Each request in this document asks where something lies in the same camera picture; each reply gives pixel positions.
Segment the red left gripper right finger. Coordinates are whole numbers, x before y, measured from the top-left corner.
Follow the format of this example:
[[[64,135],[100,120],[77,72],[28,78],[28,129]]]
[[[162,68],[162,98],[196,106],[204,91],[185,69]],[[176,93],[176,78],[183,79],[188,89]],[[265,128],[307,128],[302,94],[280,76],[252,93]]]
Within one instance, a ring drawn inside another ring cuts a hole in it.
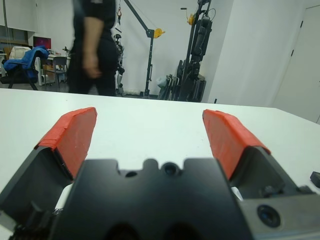
[[[308,186],[294,183],[271,151],[237,117],[206,109],[202,119],[214,158],[230,186],[244,199],[312,194]]]

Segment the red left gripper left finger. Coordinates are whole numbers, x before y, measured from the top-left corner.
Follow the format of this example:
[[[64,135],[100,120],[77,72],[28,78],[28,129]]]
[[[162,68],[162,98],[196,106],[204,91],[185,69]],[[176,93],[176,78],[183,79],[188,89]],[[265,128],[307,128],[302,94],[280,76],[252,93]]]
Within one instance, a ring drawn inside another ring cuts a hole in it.
[[[0,193],[1,225],[40,225],[87,157],[97,121],[95,107],[62,115]]]

